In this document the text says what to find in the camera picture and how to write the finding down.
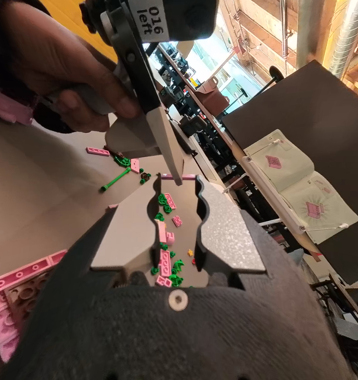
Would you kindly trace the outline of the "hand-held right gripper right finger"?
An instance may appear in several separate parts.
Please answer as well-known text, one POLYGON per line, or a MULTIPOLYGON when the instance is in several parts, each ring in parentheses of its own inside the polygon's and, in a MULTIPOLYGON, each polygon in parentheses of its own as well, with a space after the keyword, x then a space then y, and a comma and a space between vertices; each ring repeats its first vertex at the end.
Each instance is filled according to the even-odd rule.
POLYGON ((264 274, 265 265, 238 206, 203 176, 195 177, 197 215, 195 265, 208 275, 264 274))

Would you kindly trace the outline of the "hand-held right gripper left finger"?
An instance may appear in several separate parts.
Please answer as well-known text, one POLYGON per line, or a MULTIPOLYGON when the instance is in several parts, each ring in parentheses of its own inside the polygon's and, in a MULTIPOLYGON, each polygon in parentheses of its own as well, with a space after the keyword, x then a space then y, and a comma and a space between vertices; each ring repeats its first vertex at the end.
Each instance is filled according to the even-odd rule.
POLYGON ((155 216, 161 187, 161 174, 152 175, 118 204, 92 260, 92 270, 114 270, 126 279, 135 271, 158 267, 161 247, 155 216))

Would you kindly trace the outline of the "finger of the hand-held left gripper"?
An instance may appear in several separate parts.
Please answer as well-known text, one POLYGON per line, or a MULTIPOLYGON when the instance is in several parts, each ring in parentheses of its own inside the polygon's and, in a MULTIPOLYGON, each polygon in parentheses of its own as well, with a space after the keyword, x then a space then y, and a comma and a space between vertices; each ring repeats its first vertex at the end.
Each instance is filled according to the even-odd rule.
POLYGON ((181 186, 184 158, 165 110, 157 107, 147 113, 146 119, 175 184, 181 186))
POLYGON ((122 153, 127 158, 162 154, 144 114, 134 119, 117 118, 106 132, 105 142, 111 152, 122 153))

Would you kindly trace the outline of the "white book stand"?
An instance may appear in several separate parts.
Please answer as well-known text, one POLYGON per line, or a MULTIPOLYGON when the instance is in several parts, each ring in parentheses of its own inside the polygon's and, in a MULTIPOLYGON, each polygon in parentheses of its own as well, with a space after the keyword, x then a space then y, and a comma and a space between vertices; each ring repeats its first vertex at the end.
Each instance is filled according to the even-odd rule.
POLYGON ((226 144, 232 151, 234 158, 242 166, 245 174, 242 174, 236 181, 231 183, 223 193, 228 193, 234 184, 248 176, 261 192, 263 197, 273 208, 279 219, 285 224, 296 241, 310 253, 316 262, 320 262, 322 253, 306 234, 309 231, 305 223, 296 215, 281 195, 276 191, 270 181, 265 178, 263 172, 258 168, 250 156, 247 156, 236 141, 227 140, 226 144))

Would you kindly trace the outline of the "brick instruction booklet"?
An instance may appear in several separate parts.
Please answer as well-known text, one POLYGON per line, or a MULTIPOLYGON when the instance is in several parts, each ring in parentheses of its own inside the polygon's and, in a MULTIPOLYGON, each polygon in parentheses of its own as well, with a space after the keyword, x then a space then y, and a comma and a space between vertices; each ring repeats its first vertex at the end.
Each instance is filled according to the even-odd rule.
POLYGON ((315 171, 312 160, 279 129, 243 150, 288 206, 306 224, 319 245, 358 222, 358 215, 333 185, 315 171))

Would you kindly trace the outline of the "pink and brown branch assembly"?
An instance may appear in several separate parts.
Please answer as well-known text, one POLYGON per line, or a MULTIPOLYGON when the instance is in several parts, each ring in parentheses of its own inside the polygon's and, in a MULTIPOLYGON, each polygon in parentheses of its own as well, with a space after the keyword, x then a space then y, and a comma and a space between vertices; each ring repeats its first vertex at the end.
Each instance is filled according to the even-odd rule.
POLYGON ((33 121, 32 109, 0 92, 0 118, 10 123, 31 125, 33 121))

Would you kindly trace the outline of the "pink and brown brick assembly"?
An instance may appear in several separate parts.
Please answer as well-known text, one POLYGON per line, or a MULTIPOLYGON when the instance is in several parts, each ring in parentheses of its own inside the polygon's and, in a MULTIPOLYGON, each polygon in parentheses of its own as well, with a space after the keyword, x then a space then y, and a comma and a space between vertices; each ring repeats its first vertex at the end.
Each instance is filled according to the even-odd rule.
POLYGON ((0 358, 7 363, 15 352, 25 322, 53 269, 67 250, 0 276, 0 358))

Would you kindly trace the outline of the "person's left hand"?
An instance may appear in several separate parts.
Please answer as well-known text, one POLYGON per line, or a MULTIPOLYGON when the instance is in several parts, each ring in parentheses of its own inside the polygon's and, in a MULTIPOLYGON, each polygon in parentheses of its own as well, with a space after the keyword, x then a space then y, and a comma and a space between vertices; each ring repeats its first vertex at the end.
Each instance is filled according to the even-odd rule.
POLYGON ((106 132, 110 127, 108 116, 94 112, 77 92, 68 89, 73 83, 93 88, 116 116, 131 119, 140 114, 138 102, 113 74, 116 64, 51 16, 11 1, 0 17, 14 51, 13 73, 40 96, 58 92, 55 107, 71 130, 106 132))

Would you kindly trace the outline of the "scattered green plant pieces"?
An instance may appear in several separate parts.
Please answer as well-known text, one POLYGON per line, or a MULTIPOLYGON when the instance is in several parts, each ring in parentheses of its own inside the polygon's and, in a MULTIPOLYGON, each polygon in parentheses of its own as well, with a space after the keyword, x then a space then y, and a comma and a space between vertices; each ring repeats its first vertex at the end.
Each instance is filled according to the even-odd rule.
MULTIPOLYGON (((123 155, 116 155, 114 160, 117 164, 125 167, 127 172, 134 172, 140 175, 140 184, 143 185, 150 180, 151 174, 145 172, 139 167, 139 159, 128 159, 123 155)), ((161 193, 158 196, 158 204, 162 206, 163 212, 170 214, 176 209, 176 205, 169 193, 161 193)), ((175 256, 175 253, 170 252, 168 247, 174 243, 173 233, 168 233, 166 231, 165 218, 161 212, 158 212, 155 216, 155 221, 158 226, 158 237, 160 243, 160 260, 157 267, 152 267, 151 273, 157 275, 155 283, 163 287, 173 287, 172 280, 170 276, 176 275, 172 273, 171 268, 171 258, 175 256)))

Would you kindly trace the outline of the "black charger dock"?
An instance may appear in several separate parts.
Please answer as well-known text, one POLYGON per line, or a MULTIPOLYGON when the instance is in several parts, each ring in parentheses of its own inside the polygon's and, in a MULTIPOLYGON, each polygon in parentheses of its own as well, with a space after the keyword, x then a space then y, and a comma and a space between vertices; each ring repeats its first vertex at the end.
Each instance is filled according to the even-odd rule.
POLYGON ((178 103, 183 97, 184 92, 180 87, 163 87, 158 91, 159 98, 164 107, 169 109, 173 104, 178 103))
POLYGON ((199 115, 192 118, 183 115, 183 118, 179 122, 179 127, 186 137, 190 138, 194 134, 204 130, 207 127, 207 123, 199 115))

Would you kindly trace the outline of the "scattered pink bricks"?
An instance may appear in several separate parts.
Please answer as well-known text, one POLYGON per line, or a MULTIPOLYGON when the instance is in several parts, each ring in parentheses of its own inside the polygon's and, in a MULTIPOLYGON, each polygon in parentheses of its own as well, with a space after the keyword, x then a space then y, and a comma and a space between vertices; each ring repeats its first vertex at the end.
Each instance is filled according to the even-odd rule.
MULTIPOLYGON (((101 155, 101 156, 110 156, 110 153, 107 150, 104 149, 97 149, 92 147, 86 147, 86 151, 88 154, 93 155, 101 155)), ((129 158, 118 158, 114 157, 115 162, 125 168, 131 167, 130 172, 134 172, 140 175, 141 172, 145 172, 143 168, 140 168, 139 166, 139 159, 129 159, 129 158)), ((165 230, 165 224, 164 224, 164 217, 161 213, 158 213, 155 218, 157 220, 158 225, 158 236, 160 241, 160 249, 161 251, 167 251, 167 235, 165 230)), ((170 280, 170 276, 172 275, 172 269, 171 269, 171 253, 168 254, 161 254, 160 261, 157 267, 151 268, 152 275, 158 275, 158 278, 156 280, 156 283, 160 286, 166 286, 170 287, 172 286, 172 280, 170 280)))

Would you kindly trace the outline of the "green rod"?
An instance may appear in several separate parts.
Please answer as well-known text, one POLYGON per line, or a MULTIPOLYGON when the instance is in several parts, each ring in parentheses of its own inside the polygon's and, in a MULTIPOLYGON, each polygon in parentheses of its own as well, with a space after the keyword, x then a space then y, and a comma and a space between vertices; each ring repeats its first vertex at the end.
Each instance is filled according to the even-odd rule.
POLYGON ((118 175, 115 179, 113 179, 111 182, 109 182, 106 185, 101 186, 100 192, 105 192, 108 190, 111 186, 113 186, 117 181, 119 181, 121 178, 123 178, 125 175, 127 175, 131 171, 131 167, 127 167, 125 171, 123 171, 120 175, 118 175))

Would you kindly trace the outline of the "brown paper bag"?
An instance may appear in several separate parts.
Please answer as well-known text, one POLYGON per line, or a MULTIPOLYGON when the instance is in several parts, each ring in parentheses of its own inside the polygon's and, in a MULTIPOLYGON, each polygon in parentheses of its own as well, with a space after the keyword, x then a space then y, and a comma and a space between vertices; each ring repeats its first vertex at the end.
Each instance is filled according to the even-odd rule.
POLYGON ((218 79, 212 76, 195 90, 196 97, 208 112, 215 117, 229 107, 229 98, 219 91, 218 83, 218 79))

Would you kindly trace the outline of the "silver ventilation duct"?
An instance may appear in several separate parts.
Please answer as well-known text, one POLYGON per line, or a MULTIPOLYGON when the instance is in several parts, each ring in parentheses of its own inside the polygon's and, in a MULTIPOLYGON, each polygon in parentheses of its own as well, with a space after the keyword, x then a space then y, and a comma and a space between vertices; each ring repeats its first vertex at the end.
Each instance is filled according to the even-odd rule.
POLYGON ((329 65, 329 71, 339 80, 343 79, 347 71, 348 60, 352 57, 357 41, 358 0, 351 0, 348 2, 329 65))

